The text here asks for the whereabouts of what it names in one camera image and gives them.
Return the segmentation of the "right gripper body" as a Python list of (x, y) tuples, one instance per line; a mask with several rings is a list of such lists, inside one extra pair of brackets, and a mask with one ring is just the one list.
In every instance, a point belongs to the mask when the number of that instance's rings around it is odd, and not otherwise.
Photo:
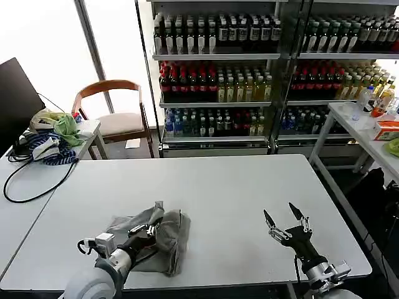
[(312, 232), (309, 230), (305, 231), (304, 226), (298, 225), (286, 229), (286, 232), (291, 236), (288, 240), (284, 240), (284, 246), (294, 250), (302, 265), (318, 265), (327, 262), (327, 259), (319, 255), (311, 244), (310, 238), (312, 237)]

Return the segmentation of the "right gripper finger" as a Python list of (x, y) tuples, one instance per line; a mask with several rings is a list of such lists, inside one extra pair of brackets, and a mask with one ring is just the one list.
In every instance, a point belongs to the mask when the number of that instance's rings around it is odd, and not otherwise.
[(282, 245), (286, 245), (286, 243), (292, 239), (292, 235), (284, 230), (278, 228), (273, 221), (272, 217), (269, 213), (264, 209), (263, 210), (266, 225), (269, 228), (269, 235), (276, 240), (278, 243)]
[(294, 217), (297, 219), (299, 224), (295, 227), (291, 227), (290, 229), (287, 230), (289, 234), (312, 234), (313, 231), (310, 228), (309, 225), (309, 217), (306, 217), (303, 215), (303, 213), (300, 211), (299, 208), (297, 208), (293, 203), (289, 203), (289, 207), (294, 215)]

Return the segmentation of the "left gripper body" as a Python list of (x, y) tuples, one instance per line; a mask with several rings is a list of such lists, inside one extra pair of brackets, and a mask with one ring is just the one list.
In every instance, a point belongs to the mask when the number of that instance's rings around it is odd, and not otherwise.
[(117, 249), (123, 250), (130, 257), (131, 262), (136, 262), (138, 254), (145, 248), (154, 246), (156, 237), (154, 235), (133, 235)]

